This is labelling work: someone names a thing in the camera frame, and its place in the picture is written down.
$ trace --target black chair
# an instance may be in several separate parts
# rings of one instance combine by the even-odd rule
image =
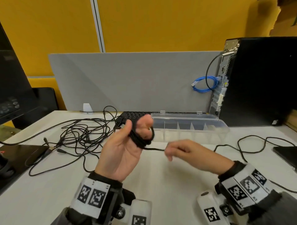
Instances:
[[[53,88],[33,88],[39,101],[39,107],[12,120],[15,128],[25,129],[52,111],[59,110],[55,90]]]

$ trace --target white desk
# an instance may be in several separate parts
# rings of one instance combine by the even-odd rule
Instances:
[[[11,137],[7,142],[14,143],[24,140],[66,120],[102,118],[102,116],[101,113],[86,115],[81,112],[55,111]],[[60,133],[60,127],[55,128],[25,144],[43,144],[43,137],[56,142]],[[286,126],[231,128],[225,143],[236,146],[239,138],[250,134],[261,137],[280,137],[297,144],[297,133]],[[286,145],[282,141],[273,141]],[[253,137],[243,140],[241,143],[242,149],[250,151],[259,150],[262,145],[262,140]],[[165,148],[166,143],[153,142],[151,147]],[[206,147],[214,149],[215,146],[206,145]],[[272,146],[267,144],[263,152],[256,155],[245,154],[245,157],[267,178],[289,189],[297,189],[297,174],[271,149]],[[217,152],[232,160],[242,161],[239,152],[229,147],[220,147]],[[72,160],[74,157],[55,151],[43,160],[33,170],[33,173],[61,166]],[[80,159],[67,167],[43,175],[30,177],[27,172],[21,176],[0,196],[1,225],[49,225],[64,207],[69,206],[79,182],[87,174],[83,170],[82,163],[83,159]],[[94,169],[96,163],[96,157],[87,156],[86,167],[89,170]],[[198,225],[203,224],[204,220],[198,216],[196,196],[207,189],[214,190],[214,185],[217,182],[217,176],[198,171],[179,159],[174,159],[171,163],[168,162],[163,152],[143,151],[139,164],[124,181],[124,188],[133,191],[137,198],[153,202],[151,224]]]

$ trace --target black monitor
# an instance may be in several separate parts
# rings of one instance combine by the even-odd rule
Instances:
[[[0,124],[37,107],[37,98],[0,24]]]

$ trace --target plastic box compartment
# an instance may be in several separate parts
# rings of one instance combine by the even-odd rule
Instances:
[[[223,143],[229,127],[211,114],[152,113],[154,141],[190,139],[200,144]]]

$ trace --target qr-like marker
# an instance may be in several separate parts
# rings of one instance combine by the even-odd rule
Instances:
[[[250,176],[244,178],[242,181],[240,181],[240,183],[250,194],[253,194],[260,188],[260,186]]]
[[[86,186],[86,185],[84,185],[84,186],[81,188],[80,193],[79,193],[77,199],[78,199],[79,201],[81,201],[82,203],[86,203],[86,201],[87,201],[87,199],[88,199],[88,196],[89,196],[89,194],[90,194],[90,191],[91,191],[91,188],[88,187],[88,186]]]
[[[254,170],[252,173],[253,177],[256,178],[262,185],[264,185],[267,181],[267,179],[258,171]]]
[[[228,188],[228,191],[237,201],[247,198],[247,195],[238,185]]]
[[[204,212],[210,222],[220,220],[220,217],[218,216],[214,207],[204,209]]]
[[[88,204],[101,208],[105,195],[106,192],[94,189]]]
[[[132,225],[146,225],[146,217],[133,215]]]

